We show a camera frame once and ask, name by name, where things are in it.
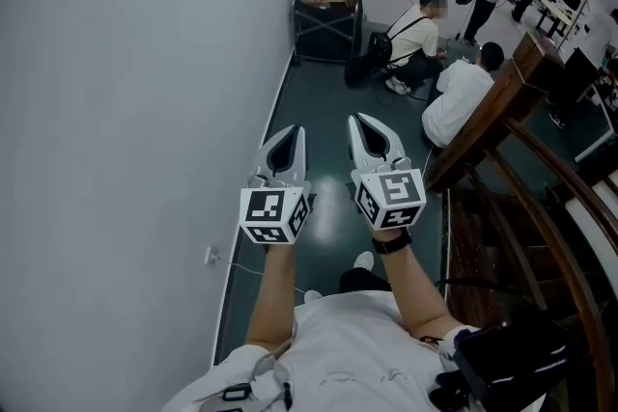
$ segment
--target green floor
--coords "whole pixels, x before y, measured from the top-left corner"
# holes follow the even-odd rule
[[[369,32],[380,28],[383,29],[366,23],[364,39],[367,40]],[[462,55],[469,60],[474,58],[474,50],[461,42],[442,41],[441,44],[448,49],[451,62]],[[370,236],[347,187],[352,167],[346,128],[348,116],[355,112],[366,113],[393,128],[399,133],[414,167],[422,170],[429,152],[420,139],[423,101],[395,96],[376,80],[350,90],[344,84],[343,73],[343,66],[336,64],[303,62],[299,68],[290,68],[270,132],[273,134],[291,124],[301,124],[307,131],[307,178],[313,184],[312,193],[317,196],[314,211],[295,247],[296,286],[303,290],[312,288],[323,295],[336,293],[340,275],[352,267],[356,256],[371,250]],[[429,88],[423,87],[414,95],[423,98],[428,91]],[[603,132],[603,117],[585,105],[582,109],[586,112],[581,113],[585,123],[572,125],[570,132],[560,131],[550,122],[545,103],[535,109],[524,125],[575,167],[572,157]],[[512,136],[499,150],[535,195],[542,196],[546,185],[557,183],[547,167]],[[486,163],[478,170],[491,190],[509,192]],[[411,232],[412,248],[433,280],[439,279],[441,274],[441,225],[442,199],[430,194],[425,211]],[[264,260],[262,247],[241,235],[235,261],[262,271]],[[375,272],[383,276],[379,263]],[[215,362],[220,362],[244,343],[260,280],[257,275],[232,269]],[[296,304],[301,303],[302,295],[297,292]]]

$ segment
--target black cart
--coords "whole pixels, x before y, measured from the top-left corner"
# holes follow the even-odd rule
[[[354,0],[349,8],[329,9],[294,0],[292,18],[295,66],[301,59],[344,64],[358,55],[362,44],[362,0]]]

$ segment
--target black pants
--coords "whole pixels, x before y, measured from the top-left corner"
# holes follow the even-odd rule
[[[339,279],[339,292],[357,292],[359,290],[391,291],[390,284],[378,275],[374,275],[365,268],[353,268],[346,271]]]
[[[550,98],[561,120],[569,117],[577,98],[598,76],[597,68],[579,48],[576,48],[564,66],[564,81],[552,90]]]
[[[466,40],[472,41],[476,38],[476,32],[488,21],[493,13],[493,9],[495,9],[495,4],[493,2],[476,0],[474,11],[472,11],[472,17],[470,18],[470,22],[467,23],[467,29],[463,34]]]
[[[409,58],[405,66],[393,68],[391,72],[401,82],[415,88],[425,79],[436,77],[443,70],[444,66],[438,59],[428,59],[423,50],[418,50]]]
[[[528,9],[528,6],[532,4],[533,1],[534,0],[520,0],[513,9],[513,19],[520,22],[523,13],[525,13],[525,10]]]

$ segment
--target white wall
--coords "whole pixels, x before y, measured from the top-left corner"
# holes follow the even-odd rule
[[[609,179],[618,184],[618,171],[611,174]],[[611,189],[604,182],[599,182],[592,189],[599,195],[614,216],[618,217],[618,198],[616,198]],[[568,201],[566,209],[597,255],[599,263],[607,275],[607,280],[611,283],[614,294],[618,297],[618,256],[616,256],[616,253],[609,244],[607,237],[605,237],[597,223],[590,216],[590,213],[586,211],[586,208],[583,207],[579,200],[571,199]]]
[[[157,410],[208,368],[290,0],[0,0],[0,404]]]

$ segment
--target desk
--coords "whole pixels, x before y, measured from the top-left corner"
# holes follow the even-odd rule
[[[597,80],[581,94],[577,102],[580,102],[585,96],[589,95],[590,90],[594,91],[600,102],[609,129],[597,141],[576,156],[576,163],[579,163],[616,135],[616,129],[618,128],[618,88],[613,84],[604,84],[602,79],[606,82],[606,76],[597,78]]]
[[[567,28],[571,27],[571,25],[573,24],[573,19],[567,15],[567,12],[569,12],[570,9],[566,6],[566,4],[564,4],[563,0],[557,0],[556,2],[541,0],[541,4],[545,6],[546,10],[543,12],[541,20],[539,20],[539,23],[537,24],[537,29],[541,29],[541,25],[543,24],[543,21],[545,21],[545,18],[548,14],[551,14],[555,18],[555,20],[553,21],[553,25],[548,31],[549,39],[551,39],[553,34],[556,32],[561,22],[565,23]]]

